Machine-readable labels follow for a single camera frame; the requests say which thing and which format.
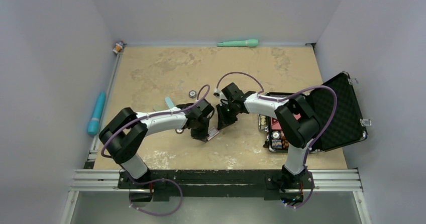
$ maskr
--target small round object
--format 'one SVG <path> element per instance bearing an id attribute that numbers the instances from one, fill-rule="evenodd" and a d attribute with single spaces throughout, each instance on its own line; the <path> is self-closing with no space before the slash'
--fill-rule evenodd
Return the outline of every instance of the small round object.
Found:
<path id="1" fill-rule="evenodd" d="M 191 91 L 189 91 L 188 95 L 189 95 L 190 98 L 196 98 L 197 97 L 197 91 L 191 90 Z"/>
<path id="2" fill-rule="evenodd" d="M 278 131 L 272 132 L 272 138 L 275 140 L 278 140 L 281 137 L 280 133 Z"/>

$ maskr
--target sandy textured surface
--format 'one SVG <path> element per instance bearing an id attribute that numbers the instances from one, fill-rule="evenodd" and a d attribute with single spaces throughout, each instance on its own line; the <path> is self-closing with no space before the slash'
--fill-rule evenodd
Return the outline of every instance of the sandy textured surface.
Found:
<path id="1" fill-rule="evenodd" d="M 154 105 L 166 109 L 164 98 L 175 104 L 193 102 L 190 90 L 198 91 L 208 83 L 207 100 L 219 103 L 213 90 L 219 78 L 230 71 L 243 71 L 258 78 L 266 91 L 296 92 L 322 84 L 312 48 L 162 48 L 129 47 L 123 53 L 111 102 L 106 114 L 108 123 L 124 107 L 151 112 Z M 243 75 L 226 77 L 220 89 L 235 82 L 242 90 L 259 90 Z M 262 147 L 265 132 L 257 129 L 257 116 L 241 114 L 238 121 L 203 143 L 190 137 L 190 131 L 177 135 L 164 131 L 144 139 L 139 155 L 151 169 L 277 169 L 286 154 L 271 153 Z M 217 115 L 210 126 L 217 126 Z M 346 169 L 342 149 L 310 154 L 312 169 Z M 95 169 L 119 169 L 112 160 L 98 154 Z"/>

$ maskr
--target white wall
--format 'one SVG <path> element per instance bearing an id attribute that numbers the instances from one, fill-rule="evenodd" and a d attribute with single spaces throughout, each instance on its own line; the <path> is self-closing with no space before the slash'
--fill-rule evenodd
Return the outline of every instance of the white wall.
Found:
<path id="1" fill-rule="evenodd" d="M 342 0 L 316 45 L 323 79 L 342 70 L 369 139 L 344 149 L 374 223 L 424 223 L 426 0 Z"/>
<path id="2" fill-rule="evenodd" d="M 92 0 L 0 0 L 0 223 L 59 223 L 112 37 Z"/>
<path id="3" fill-rule="evenodd" d="M 113 37 L 142 45 L 316 42 L 341 0 L 94 0 Z"/>

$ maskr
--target blue cylindrical object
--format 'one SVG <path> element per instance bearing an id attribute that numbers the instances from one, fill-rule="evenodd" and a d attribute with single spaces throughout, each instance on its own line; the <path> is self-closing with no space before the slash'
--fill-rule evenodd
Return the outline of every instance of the blue cylindrical object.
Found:
<path id="1" fill-rule="evenodd" d="M 87 127 L 87 133 L 90 135 L 96 135 L 99 130 L 99 121 L 102 116 L 103 105 L 105 104 L 106 96 L 105 92 L 101 92 L 97 98 L 96 105 L 93 110 L 92 119 Z"/>

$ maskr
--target blue marker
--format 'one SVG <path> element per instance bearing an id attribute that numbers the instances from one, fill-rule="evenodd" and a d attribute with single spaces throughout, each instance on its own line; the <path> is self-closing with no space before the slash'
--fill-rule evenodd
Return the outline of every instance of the blue marker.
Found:
<path id="1" fill-rule="evenodd" d="M 100 116 L 102 116 L 103 105 L 105 104 L 105 92 L 101 92 L 99 97 L 97 98 L 96 105 L 93 110 L 92 119 L 89 122 L 89 126 L 87 127 L 87 133 L 90 135 L 96 135 L 99 130 L 99 121 Z"/>
<path id="2" fill-rule="evenodd" d="M 164 101 L 166 101 L 166 104 L 167 104 L 167 106 L 169 107 L 169 108 L 173 108 L 173 107 L 175 107 L 176 105 L 174 105 L 174 103 L 173 103 L 173 101 L 172 101 L 172 99 L 170 98 L 170 97 L 166 97 L 165 99 L 164 99 Z"/>

